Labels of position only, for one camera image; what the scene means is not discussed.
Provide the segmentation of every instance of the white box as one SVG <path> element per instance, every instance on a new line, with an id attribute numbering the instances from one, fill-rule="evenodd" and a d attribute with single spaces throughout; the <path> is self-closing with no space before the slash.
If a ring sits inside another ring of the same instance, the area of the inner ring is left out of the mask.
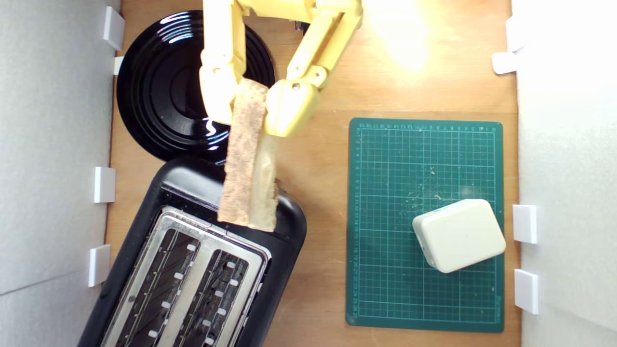
<path id="1" fill-rule="evenodd" d="M 486 200 L 465 199 L 412 222 L 426 261 L 447 274 L 505 251 L 505 239 Z"/>

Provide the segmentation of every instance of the white plastic block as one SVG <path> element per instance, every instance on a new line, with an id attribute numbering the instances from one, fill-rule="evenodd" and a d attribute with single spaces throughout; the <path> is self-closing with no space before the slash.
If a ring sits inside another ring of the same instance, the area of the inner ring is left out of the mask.
<path id="1" fill-rule="evenodd" d="M 94 170 L 94 202 L 115 201 L 115 169 L 97 166 Z"/>
<path id="2" fill-rule="evenodd" d="M 518 68 L 518 61 L 516 54 L 512 52 L 497 52 L 493 53 L 491 57 L 493 64 L 493 71 L 497 75 L 503 75 L 504 73 L 510 73 L 516 71 Z"/>
<path id="3" fill-rule="evenodd" d="M 426 261 L 447 274 L 505 251 L 505 239 L 491 205 L 465 199 L 412 222 Z"/>
<path id="4" fill-rule="evenodd" d="M 124 61 L 124 56 L 114 58 L 114 76 L 117 76 L 120 73 L 122 61 Z"/>
<path id="5" fill-rule="evenodd" d="M 107 6 L 105 10 L 105 27 L 103 28 L 103 39 L 107 41 L 116 51 L 122 49 L 124 42 L 124 18 Z"/>
<path id="6" fill-rule="evenodd" d="M 538 314 L 538 275 L 514 270 L 514 304 L 531 314 Z"/>
<path id="7" fill-rule="evenodd" d="M 111 261 L 111 246 L 102 245 L 90 249 L 90 264 L 88 271 L 88 287 L 102 283 L 109 275 Z"/>
<path id="8" fill-rule="evenodd" d="M 525 23 L 515 15 L 505 21 L 505 34 L 508 52 L 516 52 L 527 43 Z"/>
<path id="9" fill-rule="evenodd" d="M 514 240 L 537 244 L 537 219 L 535 205 L 513 205 L 512 219 Z"/>

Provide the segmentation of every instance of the black round plate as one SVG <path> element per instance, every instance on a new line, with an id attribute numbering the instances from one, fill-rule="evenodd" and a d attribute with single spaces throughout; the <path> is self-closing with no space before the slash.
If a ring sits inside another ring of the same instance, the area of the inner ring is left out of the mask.
<path id="1" fill-rule="evenodd" d="M 257 34 L 246 28 L 246 73 L 274 84 L 274 66 Z M 120 116 L 131 136 L 159 159 L 187 154 L 221 164 L 228 125 L 213 122 L 199 86 L 204 23 L 200 10 L 170 15 L 145 29 L 127 50 L 117 80 Z"/>

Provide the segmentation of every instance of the bread slice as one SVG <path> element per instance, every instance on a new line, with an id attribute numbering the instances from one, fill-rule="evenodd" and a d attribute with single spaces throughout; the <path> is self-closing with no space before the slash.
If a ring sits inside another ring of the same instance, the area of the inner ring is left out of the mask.
<path id="1" fill-rule="evenodd" d="M 246 78 L 238 83 L 218 221 L 273 232 L 278 137 L 263 131 L 267 92 Z"/>

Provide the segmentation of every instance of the white wall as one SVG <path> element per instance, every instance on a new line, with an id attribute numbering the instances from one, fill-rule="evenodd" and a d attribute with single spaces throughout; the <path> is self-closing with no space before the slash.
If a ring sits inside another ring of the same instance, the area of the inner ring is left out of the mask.
<path id="1" fill-rule="evenodd" d="M 614 1 L 513 0 L 520 201 L 538 208 L 539 315 L 523 346 L 617 346 L 617 21 Z"/>
<path id="2" fill-rule="evenodd" d="M 74 345 L 100 288 L 94 167 L 109 165 L 120 0 L 0 1 L 0 346 Z"/>

